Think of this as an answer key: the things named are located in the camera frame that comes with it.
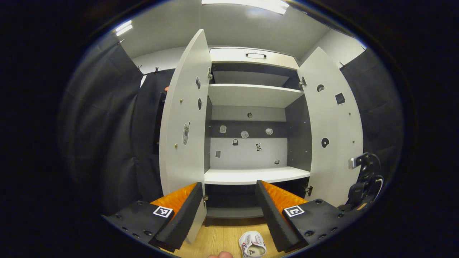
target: ceiling light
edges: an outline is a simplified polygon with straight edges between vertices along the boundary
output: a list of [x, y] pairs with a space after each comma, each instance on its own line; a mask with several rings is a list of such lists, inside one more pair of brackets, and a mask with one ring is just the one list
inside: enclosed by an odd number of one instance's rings
[[131, 23], [132, 23], [132, 20], [129, 20], [129, 21], [127, 21], [127, 22], [121, 24], [120, 26], [118, 26], [118, 28], [115, 29], [116, 32], [122, 30], [124, 27], [126, 27], [126, 26], [128, 26], [128, 25], [131, 25]]
[[130, 29], [132, 29], [132, 25], [129, 25], [129, 26], [127, 26], [127, 27], [124, 27], [123, 29], [121, 29], [120, 31], [118, 31], [118, 32], [116, 33], [116, 35], [119, 36], [119, 35], [125, 33], [126, 31], [128, 31], [128, 30], [130, 30]]
[[281, 0], [202, 0], [203, 5], [212, 4], [231, 4], [231, 5], [243, 5], [253, 6], [262, 8], [268, 11], [277, 12], [284, 14], [289, 6], [287, 3]]

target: white sneaker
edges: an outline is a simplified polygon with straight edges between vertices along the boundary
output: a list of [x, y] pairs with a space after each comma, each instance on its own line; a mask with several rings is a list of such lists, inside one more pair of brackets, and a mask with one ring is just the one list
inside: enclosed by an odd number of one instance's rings
[[266, 254], [266, 246], [260, 233], [249, 231], [239, 238], [239, 246], [244, 258], [259, 258]]

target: white cabinet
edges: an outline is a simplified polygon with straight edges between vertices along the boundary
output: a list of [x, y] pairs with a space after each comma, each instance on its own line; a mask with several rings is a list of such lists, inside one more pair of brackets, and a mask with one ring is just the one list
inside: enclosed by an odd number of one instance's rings
[[[300, 87], [300, 78], [306, 85]], [[208, 211], [214, 218], [260, 216], [250, 201], [257, 180], [296, 190], [309, 180], [314, 191], [308, 200], [345, 203], [358, 176], [347, 160], [362, 154], [362, 141], [352, 91], [320, 48], [298, 67], [294, 57], [266, 50], [209, 51], [201, 29], [175, 69], [164, 104], [162, 190], [166, 195], [194, 182], [206, 186], [209, 200], [195, 216], [187, 238], [192, 242]], [[247, 192], [227, 207], [233, 190]]]

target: cabinet door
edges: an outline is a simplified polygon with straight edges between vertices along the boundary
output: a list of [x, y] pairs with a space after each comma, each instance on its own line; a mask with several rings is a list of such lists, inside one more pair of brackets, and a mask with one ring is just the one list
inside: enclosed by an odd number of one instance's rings
[[[204, 193], [204, 129], [210, 67], [206, 36], [200, 29], [175, 68], [164, 102], [159, 137], [164, 195], [195, 182], [202, 182]], [[206, 208], [201, 201], [186, 238], [188, 243], [194, 241], [205, 217]]]
[[362, 122], [354, 95], [331, 58], [317, 48], [298, 69], [311, 121], [312, 160], [306, 200], [323, 199], [339, 206], [347, 201], [360, 167], [348, 160], [363, 151]]

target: wooden floor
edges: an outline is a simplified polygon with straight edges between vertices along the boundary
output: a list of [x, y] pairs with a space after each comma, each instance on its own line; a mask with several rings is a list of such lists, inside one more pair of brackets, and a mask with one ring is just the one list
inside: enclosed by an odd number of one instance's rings
[[227, 251], [234, 258], [242, 258], [238, 241], [242, 234], [251, 230], [260, 232], [264, 239], [266, 254], [263, 258], [279, 258], [289, 254], [277, 252], [264, 218], [212, 219], [210, 226], [201, 226], [193, 244], [184, 241], [180, 250], [175, 250], [173, 254], [186, 258], [207, 258], [211, 254]]

